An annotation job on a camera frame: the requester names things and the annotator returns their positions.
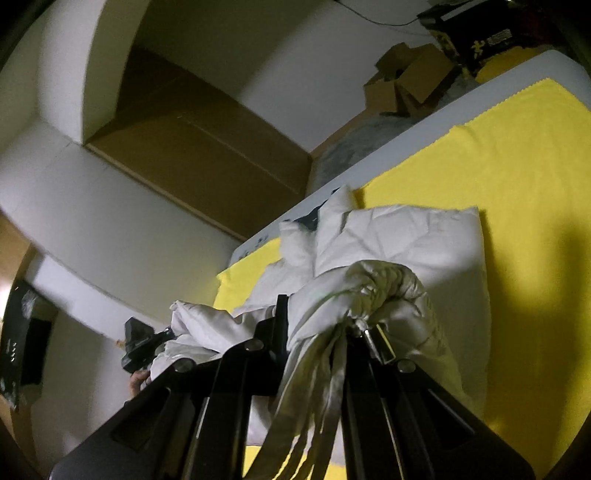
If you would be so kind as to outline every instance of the mattress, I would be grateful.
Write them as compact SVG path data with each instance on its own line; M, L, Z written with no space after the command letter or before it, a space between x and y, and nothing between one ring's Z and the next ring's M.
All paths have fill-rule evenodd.
M528 63L540 67L544 56ZM566 450L591 407L591 88L575 77L568 89L564 81L535 83L357 191L364 207L479 206L492 312L485 421L538 476ZM396 140L372 154L375 168L405 154L387 149ZM220 274L215 306L243 301L277 258L274 240Z
M591 83L585 69L558 51L544 52L429 115L328 182L235 249L229 265L276 238L279 235L280 221L293 220L306 215L341 185L348 184L354 189L361 188L372 178L435 142L454 125L470 121L497 103L544 78L554 79L591 108Z

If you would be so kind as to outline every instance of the electrical cable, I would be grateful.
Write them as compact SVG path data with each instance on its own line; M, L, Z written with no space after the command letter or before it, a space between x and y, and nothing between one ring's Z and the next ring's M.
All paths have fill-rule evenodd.
M400 23L400 24L376 22L375 20L372 20L371 18L368 18L365 15L360 14L357 10L351 8L349 5L345 5L344 3L340 2L340 0L335 0L335 2L337 2L339 5L342 5L347 10L352 11L358 17L361 17L364 20L367 20L368 22L373 23L374 25L383 25L384 27L406 27L407 25L410 25L411 23L416 22L418 20L418 18L415 18L415 19L411 20L410 22Z

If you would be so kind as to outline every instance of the white duvet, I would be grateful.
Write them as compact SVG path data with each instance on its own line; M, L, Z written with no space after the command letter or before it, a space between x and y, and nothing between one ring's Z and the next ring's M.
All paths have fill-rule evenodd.
M313 465L314 476L322 473L340 412L345 329L364 322L381 322L398 357L412 358L482 414L490 314L477 208L360 210L343 187L320 208L316 232L297 222L283 222L280 230L283 258L267 267L232 315L174 303L178 338L167 342L151 369L155 378L181 357L203 362L224 353L252 337L257 321L272 315L277 295L291 295L290 358L275 404L254 399L249 444L260 445L271 430L248 478L272 478L299 436L289 464L295 469L310 445L308 431L315 440L298 477ZM318 419L322 431L314 428ZM342 459L337 435L333 461Z

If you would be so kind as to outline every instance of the human hand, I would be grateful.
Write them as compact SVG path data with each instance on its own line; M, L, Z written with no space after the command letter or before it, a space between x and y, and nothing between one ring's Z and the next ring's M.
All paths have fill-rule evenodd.
M138 370L129 378L129 395L134 398L139 394L139 388L150 377L149 370Z

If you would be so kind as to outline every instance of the yellow sheet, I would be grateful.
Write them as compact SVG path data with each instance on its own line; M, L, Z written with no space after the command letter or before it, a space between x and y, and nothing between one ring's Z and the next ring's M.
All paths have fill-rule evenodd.
M485 421L538 477L591 407L590 132L586 107L543 80L356 192L363 207L481 209L492 309ZM278 257L276 240L221 274L216 306L241 303Z
M498 53L489 58L484 66L478 71L476 81L485 83L498 77L501 73L511 70L520 63L523 63L536 55L542 53L541 48L513 47L504 52Z

